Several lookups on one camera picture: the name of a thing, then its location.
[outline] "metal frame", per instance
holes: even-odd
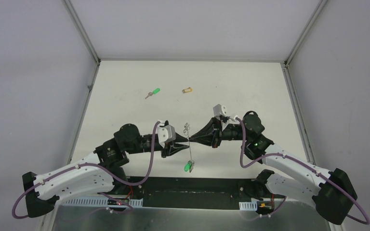
[[[305,156],[307,157],[308,162],[315,165],[316,162],[314,160],[314,154],[311,149],[310,140],[308,138],[307,131],[305,129],[303,115],[301,113],[300,103],[299,103],[299,100],[296,94],[294,84],[290,77],[289,69],[284,64],[281,64],[281,68],[283,70],[284,80],[286,81],[286,86],[287,86],[287,91],[289,92],[290,101],[293,106],[293,111],[294,111],[294,116],[296,117],[297,126],[299,127],[299,133],[300,133],[300,137],[303,143]]]
[[[296,44],[293,47],[293,50],[291,50],[285,64],[287,67],[293,60],[294,56],[296,55],[298,49],[301,47],[303,44],[305,38],[307,37],[309,31],[311,28],[313,28],[314,22],[317,20],[318,16],[320,15],[321,11],[323,10],[324,6],[327,4],[329,0],[320,0],[318,3],[316,9],[314,10],[313,14],[310,17],[310,20],[308,20],[307,24],[304,27],[304,30],[301,32],[301,35],[299,36],[299,39],[297,40]]]
[[[80,33],[81,38],[84,41],[84,44],[86,44],[87,49],[89,52],[92,54],[92,57],[94,61],[99,64],[100,63],[100,58],[97,55],[97,52],[94,49],[94,46],[92,42],[90,41],[89,36],[87,35],[86,30],[83,27],[83,24],[80,21],[79,16],[77,15],[76,10],[74,9],[73,4],[71,3],[70,0],[62,0],[63,4],[65,5],[65,8],[67,12],[69,13],[71,20],[73,21],[74,25],[76,26],[77,31]]]
[[[250,59],[124,59],[124,58],[101,58],[102,61],[172,61],[172,62],[235,62],[235,63],[284,63],[285,60],[250,60]]]

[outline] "white enclosure wall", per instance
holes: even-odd
[[[319,0],[72,0],[101,59],[287,59]]]
[[[370,216],[370,0],[330,1],[290,68],[317,164],[345,170]]]
[[[36,228],[22,175],[66,163],[95,67],[62,1],[0,0],[0,231]]]

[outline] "floor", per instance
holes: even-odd
[[[193,91],[182,93],[188,87]],[[160,92],[145,99],[156,88]],[[192,135],[208,123],[219,103],[239,116],[256,111],[266,137],[305,159],[279,63],[102,61],[72,162],[111,139],[127,123],[135,124],[142,135],[151,133],[158,119],[169,120],[179,134],[189,123]],[[184,172],[188,150],[165,159],[157,152],[151,176],[255,178],[264,167],[242,169],[240,145],[240,141],[224,141],[213,149],[192,143],[192,173]],[[144,176],[149,156],[129,155],[130,162],[123,166],[126,174]]]

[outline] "purple cable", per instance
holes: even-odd
[[[98,167],[100,169],[102,169],[104,172],[106,172],[107,174],[111,175],[114,179],[118,180],[119,182],[123,183],[123,184],[126,184],[126,185],[131,185],[131,186],[137,186],[137,185],[140,185],[142,183],[144,183],[148,177],[149,177],[149,174],[151,173],[151,169],[152,169],[152,164],[154,162],[154,149],[155,149],[155,134],[157,132],[157,126],[158,124],[160,124],[160,122],[158,121],[157,123],[155,123],[154,125],[154,129],[152,130],[152,139],[151,139],[151,157],[150,157],[150,161],[149,161],[149,167],[148,167],[148,171],[145,175],[145,177],[140,181],[140,182],[137,182],[137,183],[131,183],[131,182],[128,182],[128,181],[125,181],[125,180],[122,180],[120,178],[118,178],[116,175],[114,175],[113,173],[111,173],[110,171],[108,171],[105,167],[103,166],[100,166],[98,164],[91,164],[91,163],[85,163],[85,164],[81,164],[81,165],[78,165],[79,167],[84,167],[84,166],[93,166],[93,167]],[[43,179],[43,182],[46,183],[48,181],[50,181],[51,179],[55,178],[55,177],[58,177],[66,172],[69,172],[71,170],[74,170],[76,169],[76,167],[70,167],[70,168],[67,168],[63,171],[60,171],[56,174],[53,174],[51,176],[49,176],[48,178],[46,179]],[[24,193],[22,193],[18,199],[15,201],[13,207],[12,207],[12,217],[15,218],[15,219],[24,219],[24,218],[28,218],[29,216],[28,215],[24,215],[24,216],[18,216],[16,215],[16,207],[18,206],[20,200],[26,196],[26,194],[28,194],[30,191],[34,190],[35,188],[37,188],[38,186],[41,186],[42,184],[41,183],[37,183],[35,185],[33,185],[32,187],[30,187],[28,190],[26,190]]]
[[[364,216],[365,221],[360,220],[358,218],[355,218],[355,217],[347,214],[347,217],[348,218],[351,218],[352,220],[355,220],[355,221],[357,221],[359,223],[362,223],[362,224],[366,224],[366,225],[369,225],[370,224],[370,218],[368,217],[367,213],[361,207],[361,205],[354,198],[352,198],[352,196],[350,194],[348,194],[344,189],[342,189],[336,183],[332,182],[330,179],[328,179],[323,174],[317,173],[316,170],[314,170],[310,166],[306,165],[305,163],[301,162],[300,160],[298,160],[298,159],[296,159],[294,157],[291,157],[291,156],[288,156],[288,155],[283,156],[283,154],[280,154],[280,153],[270,153],[270,154],[265,154],[265,155],[260,156],[259,158],[257,158],[255,160],[253,160],[252,162],[248,163],[247,165],[243,165],[243,155],[245,153],[245,144],[246,144],[246,128],[245,128],[245,125],[243,124],[243,121],[240,118],[237,117],[236,120],[239,121],[240,126],[242,127],[242,148],[241,148],[241,151],[240,151],[240,166],[242,168],[247,168],[247,167],[253,165],[254,163],[258,162],[259,160],[261,160],[263,158],[266,158],[266,157],[269,157],[269,156],[274,156],[274,155],[285,157],[285,158],[287,158],[289,160],[292,160],[292,161],[296,162],[297,164],[299,164],[299,165],[307,168],[308,170],[312,171],[313,173],[316,174],[316,176],[320,176],[321,178],[323,178],[323,180],[325,180],[326,182],[330,183],[332,186],[334,186],[336,189],[338,189],[342,194],[344,194],[346,197],[348,197],[348,199],[350,199],[350,201],[355,204],[355,206],[359,209],[359,211],[361,212],[361,214]]]

